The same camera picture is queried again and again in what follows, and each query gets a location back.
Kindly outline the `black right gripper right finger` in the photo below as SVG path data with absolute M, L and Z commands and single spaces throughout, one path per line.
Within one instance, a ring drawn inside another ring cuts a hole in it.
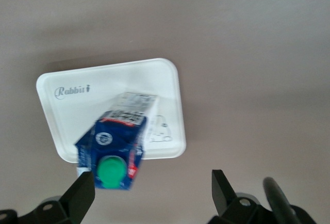
M 211 173 L 212 199 L 217 210 L 209 223 L 273 223 L 273 214 L 252 195 L 236 193 L 222 170 Z

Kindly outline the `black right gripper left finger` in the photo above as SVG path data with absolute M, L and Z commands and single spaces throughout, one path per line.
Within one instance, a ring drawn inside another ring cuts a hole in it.
M 92 172 L 84 172 L 58 199 L 40 204 L 32 212 L 34 223 L 81 223 L 95 198 Z

